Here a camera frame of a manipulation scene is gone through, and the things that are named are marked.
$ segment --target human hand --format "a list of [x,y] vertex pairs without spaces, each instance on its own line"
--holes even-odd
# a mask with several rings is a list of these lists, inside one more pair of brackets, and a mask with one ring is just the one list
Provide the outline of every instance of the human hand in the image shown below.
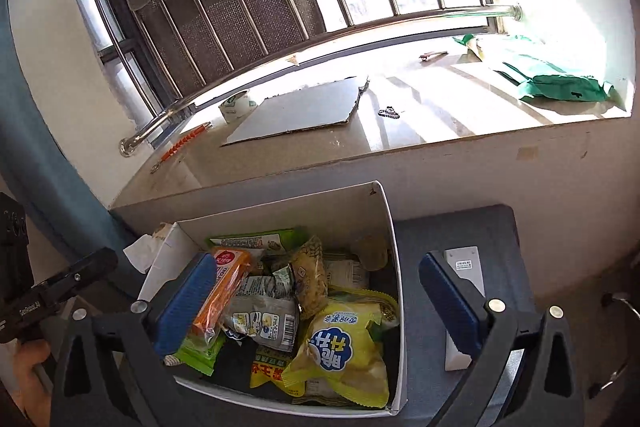
[[47,360],[47,341],[31,341],[18,347],[14,355],[14,375],[20,387],[20,402],[35,427],[49,427],[51,396],[42,386],[33,367]]

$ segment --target white paper box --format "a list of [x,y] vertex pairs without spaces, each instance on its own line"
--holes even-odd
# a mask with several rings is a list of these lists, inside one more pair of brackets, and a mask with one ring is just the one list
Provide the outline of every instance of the white paper box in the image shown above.
[[196,252],[207,249],[205,244],[207,237],[258,233],[300,226],[306,227],[311,234],[316,234],[322,240],[323,249],[327,251],[332,248],[348,247],[357,239],[370,233],[384,233],[387,236],[388,244],[392,249],[389,262],[393,263],[395,269],[389,273],[395,273],[400,306],[398,379],[389,381],[389,391],[390,396],[394,397],[393,401],[381,410],[292,405],[240,393],[202,380],[185,378],[176,378],[176,380],[185,387],[217,399],[271,412],[334,418],[384,417],[398,414],[406,403],[406,344],[402,282],[394,227],[385,194],[379,182],[317,192],[213,216],[179,221],[172,227],[149,269],[139,298],[151,300],[162,284],[178,277]]

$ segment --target window sill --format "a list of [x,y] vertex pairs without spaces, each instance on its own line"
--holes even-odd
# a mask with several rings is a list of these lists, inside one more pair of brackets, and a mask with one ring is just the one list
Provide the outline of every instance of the window sill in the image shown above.
[[[430,64],[420,62],[420,54],[438,50],[448,50],[449,55]],[[262,84],[252,89],[252,96],[260,102],[267,96],[352,74],[368,74],[370,85],[347,125],[220,147],[242,120],[225,124],[218,108],[209,107],[194,115],[182,132],[204,121],[212,121],[212,128],[150,174],[170,144],[156,151],[113,207],[398,148],[630,116],[610,102],[521,102],[513,84],[449,38],[337,58]],[[378,110],[389,105],[400,114],[399,120],[378,116]]]

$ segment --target tape roll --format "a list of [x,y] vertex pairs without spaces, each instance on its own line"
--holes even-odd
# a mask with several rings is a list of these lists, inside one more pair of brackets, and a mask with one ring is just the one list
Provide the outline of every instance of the tape roll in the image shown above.
[[252,100],[249,91],[244,90],[237,92],[221,103],[220,112],[225,118],[226,123],[231,123],[238,118],[248,115],[256,107],[257,103]]

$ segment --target orange snack package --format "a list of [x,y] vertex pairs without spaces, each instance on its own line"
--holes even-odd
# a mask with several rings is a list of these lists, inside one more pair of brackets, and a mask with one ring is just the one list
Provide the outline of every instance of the orange snack package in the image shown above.
[[216,284],[191,328],[197,336],[204,337],[207,344],[215,339],[218,318],[242,280],[251,271],[254,259],[251,252],[244,248],[213,247],[211,254],[218,265]]

